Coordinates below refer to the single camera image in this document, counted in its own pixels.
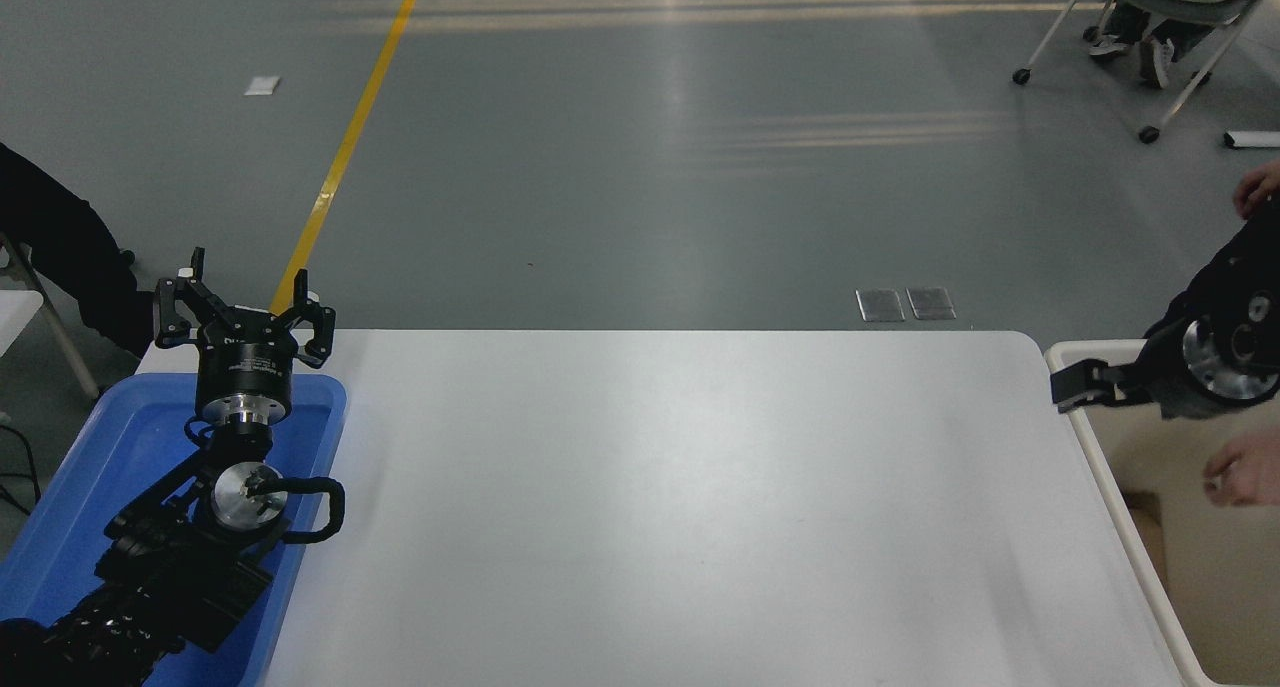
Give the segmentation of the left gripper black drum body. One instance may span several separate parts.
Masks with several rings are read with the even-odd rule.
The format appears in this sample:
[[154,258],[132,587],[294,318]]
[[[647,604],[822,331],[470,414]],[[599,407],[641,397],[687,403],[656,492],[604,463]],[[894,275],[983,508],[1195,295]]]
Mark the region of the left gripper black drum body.
[[280,333],[230,336],[201,328],[196,339],[197,400],[223,400],[234,395],[292,399],[293,359],[298,351],[292,336]]

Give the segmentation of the person's hand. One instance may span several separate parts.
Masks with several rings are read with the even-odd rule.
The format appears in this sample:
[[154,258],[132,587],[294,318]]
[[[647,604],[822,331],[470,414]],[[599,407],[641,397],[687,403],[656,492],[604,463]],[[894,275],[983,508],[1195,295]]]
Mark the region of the person's hand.
[[1277,427],[1230,438],[1206,462],[1202,478],[1204,496],[1215,507],[1277,507]]
[[1240,219],[1251,219],[1279,192],[1279,159],[1268,160],[1245,171],[1231,194],[1234,212]]

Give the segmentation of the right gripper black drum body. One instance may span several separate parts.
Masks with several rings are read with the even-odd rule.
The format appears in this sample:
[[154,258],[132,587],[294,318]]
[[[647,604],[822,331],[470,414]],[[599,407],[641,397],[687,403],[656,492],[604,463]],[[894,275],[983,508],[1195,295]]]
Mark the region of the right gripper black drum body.
[[1207,421],[1228,413],[1190,372],[1184,342],[1187,333],[1196,335],[1196,328],[1194,319],[1165,324],[1149,333],[1137,358],[1144,390],[1164,420]]

